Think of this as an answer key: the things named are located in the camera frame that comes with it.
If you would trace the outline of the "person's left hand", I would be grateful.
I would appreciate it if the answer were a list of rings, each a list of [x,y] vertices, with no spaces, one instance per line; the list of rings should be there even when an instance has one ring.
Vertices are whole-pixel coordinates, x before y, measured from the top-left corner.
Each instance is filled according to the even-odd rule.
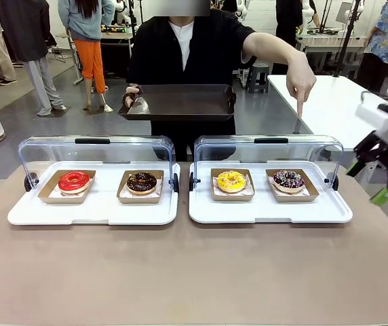
[[[293,50],[287,61],[286,86],[290,96],[296,100],[298,117],[302,117],[303,105],[316,83],[316,77],[304,53]]]

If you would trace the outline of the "person's right hand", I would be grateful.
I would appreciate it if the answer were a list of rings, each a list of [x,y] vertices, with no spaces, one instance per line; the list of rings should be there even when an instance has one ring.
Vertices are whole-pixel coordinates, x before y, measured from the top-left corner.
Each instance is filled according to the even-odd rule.
[[[127,108],[130,108],[135,101],[136,95],[140,92],[140,89],[138,87],[138,84],[130,84],[124,94],[124,105]]]

